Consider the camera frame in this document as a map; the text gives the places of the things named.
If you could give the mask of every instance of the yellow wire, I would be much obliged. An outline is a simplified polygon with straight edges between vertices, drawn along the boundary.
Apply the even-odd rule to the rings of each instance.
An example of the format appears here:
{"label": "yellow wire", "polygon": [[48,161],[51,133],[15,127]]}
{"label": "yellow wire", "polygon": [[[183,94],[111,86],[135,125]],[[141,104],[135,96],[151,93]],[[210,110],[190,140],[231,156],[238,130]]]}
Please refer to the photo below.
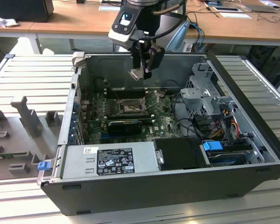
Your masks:
{"label": "yellow wire", "polygon": [[210,139],[213,138],[213,137],[216,137],[216,136],[219,135],[222,131],[223,131],[223,129],[221,128],[219,131],[217,131],[217,132],[214,133],[212,136],[210,136]]}
{"label": "yellow wire", "polygon": [[232,124],[235,126],[235,135],[238,136],[238,135],[237,135],[238,125],[237,125],[236,123],[233,123],[233,122],[232,122]]}

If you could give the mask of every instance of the black box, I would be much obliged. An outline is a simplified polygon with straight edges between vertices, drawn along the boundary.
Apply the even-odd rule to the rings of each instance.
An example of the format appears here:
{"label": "black box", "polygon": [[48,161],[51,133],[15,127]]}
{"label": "black box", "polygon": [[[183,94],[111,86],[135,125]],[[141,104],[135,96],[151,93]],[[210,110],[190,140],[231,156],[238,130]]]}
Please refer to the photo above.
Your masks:
{"label": "black box", "polygon": [[164,164],[161,170],[195,169],[207,167],[199,140],[193,138],[155,139],[155,150],[161,150]]}
{"label": "black box", "polygon": [[4,19],[47,22],[53,11],[52,0],[0,0],[0,17]]}

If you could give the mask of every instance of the motherboard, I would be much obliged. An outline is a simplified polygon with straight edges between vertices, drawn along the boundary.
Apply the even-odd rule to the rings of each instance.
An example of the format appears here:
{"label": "motherboard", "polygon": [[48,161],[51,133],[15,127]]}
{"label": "motherboard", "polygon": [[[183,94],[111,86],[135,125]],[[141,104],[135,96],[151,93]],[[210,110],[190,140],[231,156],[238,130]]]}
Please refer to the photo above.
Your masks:
{"label": "motherboard", "polygon": [[181,137],[171,112],[171,98],[159,90],[137,98],[96,93],[86,113],[88,144],[152,141]]}

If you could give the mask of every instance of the wooden desk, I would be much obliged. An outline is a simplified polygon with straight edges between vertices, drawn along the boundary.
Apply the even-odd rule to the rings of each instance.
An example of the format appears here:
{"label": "wooden desk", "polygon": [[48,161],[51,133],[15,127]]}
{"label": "wooden desk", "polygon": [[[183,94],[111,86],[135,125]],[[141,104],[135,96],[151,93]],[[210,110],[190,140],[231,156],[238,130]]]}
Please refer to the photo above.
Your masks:
{"label": "wooden desk", "polygon": [[[205,8],[205,5],[197,0],[192,0],[196,5],[200,7],[190,6],[187,10],[197,11]],[[253,0],[242,0],[243,4],[259,4],[263,5],[259,1]],[[209,12],[207,9],[201,10],[200,12]],[[201,29],[204,30],[205,39],[210,40],[227,40],[227,41],[258,41],[258,42],[280,42],[280,21],[278,23],[271,23],[266,20],[257,21],[258,13],[246,13],[252,19],[236,19],[236,18],[224,18],[222,15],[217,14],[217,18],[212,13],[197,13],[198,24]],[[278,13],[260,13],[261,16],[273,21],[272,16],[280,18],[280,11]],[[189,14],[192,21],[195,21],[193,14]],[[188,32],[186,37],[192,37],[193,32]]]}
{"label": "wooden desk", "polygon": [[[256,0],[242,0],[242,3],[262,4]],[[38,38],[108,40],[109,30],[118,12],[99,11],[99,2],[76,4],[76,1],[54,0],[53,4],[54,13],[49,22],[20,22],[20,26],[14,28],[0,28],[0,36],[12,34],[29,37],[35,53],[41,52]],[[247,13],[252,19],[224,18],[219,13],[217,18],[213,13],[209,13],[204,3],[199,0],[188,0],[187,5],[187,10],[199,10],[196,15],[199,27],[205,33],[205,43],[280,46],[280,22],[257,21],[258,13]],[[261,15],[272,20],[271,16],[280,17],[280,11]],[[193,14],[189,14],[189,17],[195,21]],[[195,29],[189,29],[186,41],[192,43],[197,36]]]}
{"label": "wooden desk", "polygon": [[[280,22],[270,23],[266,20],[257,21],[258,13],[247,13],[252,19],[224,18],[217,14],[217,18],[209,12],[204,3],[198,0],[191,0],[187,3],[187,10],[197,11],[199,26],[205,32],[205,40],[236,40],[236,41],[274,41],[280,42]],[[117,12],[106,12],[98,10],[99,4],[86,2],[76,4],[75,1],[62,2],[54,1],[54,14],[48,23],[34,23],[29,31],[33,33],[50,34],[83,34],[83,35],[107,35]],[[272,20],[271,16],[280,17],[278,13],[261,13],[262,16]],[[187,38],[197,38],[196,30],[189,30]]]}
{"label": "wooden desk", "polygon": [[0,27],[0,32],[7,33],[29,33],[29,28],[32,26],[33,22],[19,22],[18,26],[15,27]]}

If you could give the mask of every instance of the paper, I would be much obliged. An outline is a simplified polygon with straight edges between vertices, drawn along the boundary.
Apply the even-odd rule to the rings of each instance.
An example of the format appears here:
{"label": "paper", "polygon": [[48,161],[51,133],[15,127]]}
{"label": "paper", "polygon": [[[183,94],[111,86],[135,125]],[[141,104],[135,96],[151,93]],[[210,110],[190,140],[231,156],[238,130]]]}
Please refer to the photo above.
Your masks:
{"label": "paper", "polygon": [[120,7],[118,6],[99,6],[99,11],[119,11]]}
{"label": "paper", "polygon": [[220,13],[225,18],[252,19],[247,14],[242,13]]}
{"label": "paper", "polygon": [[264,0],[259,0],[261,3],[265,4],[266,6],[278,6],[277,4],[271,2],[271,1],[264,1]]}
{"label": "paper", "polygon": [[18,23],[14,19],[3,19],[0,18],[0,27],[11,27],[11,26],[17,26]]}

